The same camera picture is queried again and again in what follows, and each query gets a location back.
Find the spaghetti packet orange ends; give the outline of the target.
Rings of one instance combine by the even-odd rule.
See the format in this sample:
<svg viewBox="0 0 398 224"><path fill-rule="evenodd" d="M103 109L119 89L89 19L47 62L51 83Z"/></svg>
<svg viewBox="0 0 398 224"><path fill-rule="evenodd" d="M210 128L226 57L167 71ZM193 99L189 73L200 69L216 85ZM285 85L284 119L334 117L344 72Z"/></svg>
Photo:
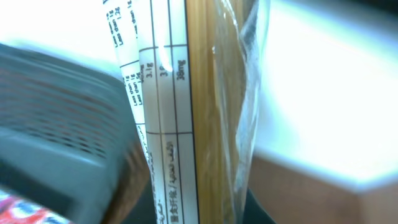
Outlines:
<svg viewBox="0 0 398 224"><path fill-rule="evenodd" d="M269 1L103 1L149 181L126 223L271 223L248 187Z"/></svg>

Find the grey plastic basket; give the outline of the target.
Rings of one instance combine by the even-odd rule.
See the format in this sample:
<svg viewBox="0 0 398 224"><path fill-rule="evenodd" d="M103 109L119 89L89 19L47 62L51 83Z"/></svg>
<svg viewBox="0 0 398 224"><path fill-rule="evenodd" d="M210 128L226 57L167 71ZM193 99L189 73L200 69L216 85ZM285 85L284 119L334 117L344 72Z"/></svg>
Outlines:
<svg viewBox="0 0 398 224"><path fill-rule="evenodd" d="M1 46L1 186L100 223L136 135L118 78Z"/></svg>

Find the tissue multipack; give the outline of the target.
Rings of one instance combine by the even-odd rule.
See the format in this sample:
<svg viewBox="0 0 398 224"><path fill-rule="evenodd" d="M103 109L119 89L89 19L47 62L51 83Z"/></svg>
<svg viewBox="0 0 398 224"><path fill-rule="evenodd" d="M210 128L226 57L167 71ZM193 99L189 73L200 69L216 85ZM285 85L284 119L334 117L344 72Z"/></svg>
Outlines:
<svg viewBox="0 0 398 224"><path fill-rule="evenodd" d="M1 224L71 224L58 213L1 188Z"/></svg>

